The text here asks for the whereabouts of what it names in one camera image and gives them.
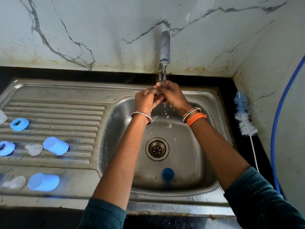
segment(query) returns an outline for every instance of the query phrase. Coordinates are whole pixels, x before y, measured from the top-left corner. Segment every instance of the person's left hand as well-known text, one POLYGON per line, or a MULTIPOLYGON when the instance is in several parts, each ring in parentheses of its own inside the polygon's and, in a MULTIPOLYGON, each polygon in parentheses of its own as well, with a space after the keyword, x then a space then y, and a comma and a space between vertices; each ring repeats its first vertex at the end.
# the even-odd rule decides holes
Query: person's left hand
POLYGON ((157 88, 149 88, 135 94, 135 110, 151 114, 152 110, 164 99, 162 94, 156 96, 157 88))

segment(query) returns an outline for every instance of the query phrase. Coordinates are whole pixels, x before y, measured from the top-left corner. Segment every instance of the faucet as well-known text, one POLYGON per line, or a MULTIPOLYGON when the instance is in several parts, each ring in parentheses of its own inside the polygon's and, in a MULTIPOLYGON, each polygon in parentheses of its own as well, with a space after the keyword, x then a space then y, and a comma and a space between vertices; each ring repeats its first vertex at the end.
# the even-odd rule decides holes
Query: faucet
POLYGON ((166 65, 170 64, 170 33, 163 31, 161 34, 161 53, 159 64, 158 82, 166 80, 166 65))

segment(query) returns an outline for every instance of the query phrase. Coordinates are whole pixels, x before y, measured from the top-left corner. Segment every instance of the orange braided thread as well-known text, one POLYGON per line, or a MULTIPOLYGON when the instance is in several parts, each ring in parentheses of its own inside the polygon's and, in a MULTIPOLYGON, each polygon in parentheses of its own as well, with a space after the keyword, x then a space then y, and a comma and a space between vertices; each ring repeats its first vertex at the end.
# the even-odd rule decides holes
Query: orange braided thread
POLYGON ((203 113, 196 113, 195 115, 193 115, 192 117, 190 117, 187 121, 188 125, 191 127, 192 123, 194 123, 196 120, 198 120, 199 118, 208 118, 207 115, 203 114, 203 113))

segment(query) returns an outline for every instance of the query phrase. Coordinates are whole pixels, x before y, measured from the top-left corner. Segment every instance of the person's right hand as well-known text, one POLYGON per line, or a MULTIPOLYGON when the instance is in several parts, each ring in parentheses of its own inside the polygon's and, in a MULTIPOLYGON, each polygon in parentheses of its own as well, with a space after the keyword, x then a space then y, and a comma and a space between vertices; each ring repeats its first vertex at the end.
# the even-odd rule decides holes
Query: person's right hand
POLYGON ((166 88, 164 85, 161 85, 160 83, 156 83, 156 86, 159 92, 164 95, 167 102, 169 102, 170 105, 177 110, 180 116, 183 116, 193 108, 193 106, 190 105, 186 100, 178 84, 169 80, 166 80, 165 84, 168 88, 166 88))

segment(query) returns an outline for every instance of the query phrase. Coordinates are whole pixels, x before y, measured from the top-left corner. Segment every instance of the blue cup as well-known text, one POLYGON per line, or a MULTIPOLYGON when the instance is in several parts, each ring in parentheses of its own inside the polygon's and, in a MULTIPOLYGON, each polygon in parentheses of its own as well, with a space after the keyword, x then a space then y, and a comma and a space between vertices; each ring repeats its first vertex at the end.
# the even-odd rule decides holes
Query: blue cup
POLYGON ((67 142, 59 140, 54 136, 45 139, 42 146, 46 150, 56 154, 57 156, 65 154, 69 149, 69 145, 67 142))
POLYGON ((49 192, 54 190, 59 184, 59 176, 55 174, 37 173, 34 174, 27 183, 30 190, 49 192))
POLYGON ((10 127, 12 128, 12 130, 18 132, 24 130, 28 125, 29 125, 28 119, 17 118, 11 122, 10 127))
POLYGON ((0 156, 4 157, 11 154, 15 149, 15 144, 13 142, 1 141, 0 142, 0 156))
POLYGON ((162 171, 162 178, 164 181, 170 182, 173 180, 174 177, 175 177, 175 173, 171 168, 165 168, 162 171))

